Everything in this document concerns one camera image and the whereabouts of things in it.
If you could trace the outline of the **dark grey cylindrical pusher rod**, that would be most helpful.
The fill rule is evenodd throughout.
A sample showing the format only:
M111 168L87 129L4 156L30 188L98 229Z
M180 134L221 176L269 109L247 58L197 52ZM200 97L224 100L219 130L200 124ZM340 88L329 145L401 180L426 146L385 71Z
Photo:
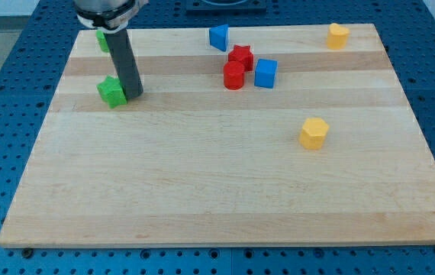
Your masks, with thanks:
M105 39L126 100L141 96L143 84L127 30L105 34Z

